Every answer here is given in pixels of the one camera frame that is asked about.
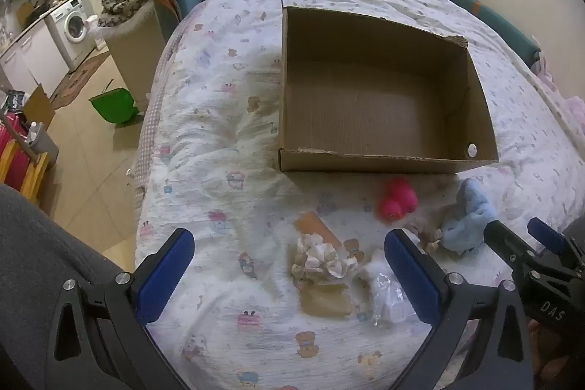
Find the person's right hand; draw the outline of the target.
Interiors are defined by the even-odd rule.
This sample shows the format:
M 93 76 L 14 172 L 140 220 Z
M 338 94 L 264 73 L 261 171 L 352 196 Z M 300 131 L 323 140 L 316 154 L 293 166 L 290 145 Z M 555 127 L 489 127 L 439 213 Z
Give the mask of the person's right hand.
M 568 356 L 562 354 L 562 338 L 535 320 L 528 323 L 528 337 L 532 346 L 535 389 L 546 389 L 554 382 L 568 360 Z

